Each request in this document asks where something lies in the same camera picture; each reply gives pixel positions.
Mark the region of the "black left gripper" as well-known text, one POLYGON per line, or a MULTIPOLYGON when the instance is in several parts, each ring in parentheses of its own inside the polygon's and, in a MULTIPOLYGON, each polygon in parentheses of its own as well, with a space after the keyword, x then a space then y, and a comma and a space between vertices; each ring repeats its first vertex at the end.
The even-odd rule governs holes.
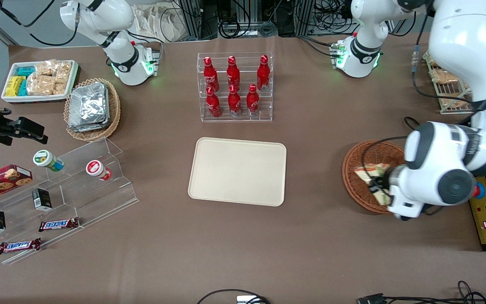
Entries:
POLYGON ((380 177, 371 177, 369 182, 372 187, 372 194, 385 192, 390 193, 390 175, 393 173, 395 167, 388 167, 380 177))

